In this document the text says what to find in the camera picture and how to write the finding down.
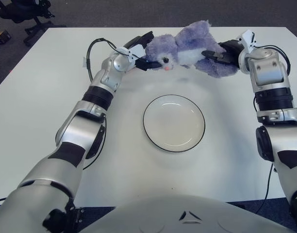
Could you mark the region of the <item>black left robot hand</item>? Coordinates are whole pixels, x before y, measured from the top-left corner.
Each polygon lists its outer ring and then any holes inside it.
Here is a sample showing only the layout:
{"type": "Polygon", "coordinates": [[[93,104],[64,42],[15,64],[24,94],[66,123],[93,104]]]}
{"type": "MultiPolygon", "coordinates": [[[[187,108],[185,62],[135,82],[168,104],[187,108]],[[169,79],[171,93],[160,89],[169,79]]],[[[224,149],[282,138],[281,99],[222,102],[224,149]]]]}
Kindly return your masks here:
{"type": "Polygon", "coordinates": [[[142,36],[136,36],[124,47],[132,52],[135,60],[135,67],[147,71],[148,69],[160,68],[162,65],[157,61],[149,61],[146,58],[146,47],[153,40],[154,35],[152,31],[147,32],[142,36]]]}

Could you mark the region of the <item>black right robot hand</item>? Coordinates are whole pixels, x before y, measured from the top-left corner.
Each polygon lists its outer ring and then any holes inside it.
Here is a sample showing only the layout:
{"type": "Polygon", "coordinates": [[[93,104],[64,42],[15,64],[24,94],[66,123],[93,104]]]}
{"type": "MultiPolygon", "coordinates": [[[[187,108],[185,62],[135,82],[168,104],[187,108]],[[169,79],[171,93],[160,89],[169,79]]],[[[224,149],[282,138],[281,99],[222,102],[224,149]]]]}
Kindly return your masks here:
{"type": "Polygon", "coordinates": [[[242,44],[239,44],[238,40],[228,40],[225,42],[219,42],[216,50],[205,50],[201,54],[209,60],[215,63],[223,65],[232,65],[239,68],[239,55],[244,49],[242,44]]]}

